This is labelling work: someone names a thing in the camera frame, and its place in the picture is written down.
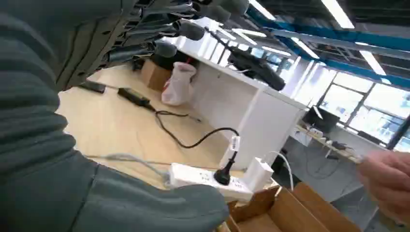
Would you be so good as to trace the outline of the person's hand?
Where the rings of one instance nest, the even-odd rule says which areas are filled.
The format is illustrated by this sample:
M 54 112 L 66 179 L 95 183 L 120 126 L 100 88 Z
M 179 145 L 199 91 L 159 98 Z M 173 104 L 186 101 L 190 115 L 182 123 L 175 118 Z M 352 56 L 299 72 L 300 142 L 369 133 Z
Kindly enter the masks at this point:
M 410 225 L 410 154 L 378 150 L 357 165 L 358 175 L 379 209 L 391 219 Z

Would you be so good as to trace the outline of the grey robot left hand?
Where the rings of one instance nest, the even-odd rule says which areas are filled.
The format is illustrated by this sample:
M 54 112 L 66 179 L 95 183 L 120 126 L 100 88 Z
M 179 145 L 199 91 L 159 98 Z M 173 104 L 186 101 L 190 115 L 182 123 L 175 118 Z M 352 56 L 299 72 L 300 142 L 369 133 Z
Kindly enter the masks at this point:
M 59 92 L 95 71 L 133 0 L 0 3 L 0 229 L 210 232 L 229 216 L 209 185 L 158 189 L 86 158 L 57 114 Z

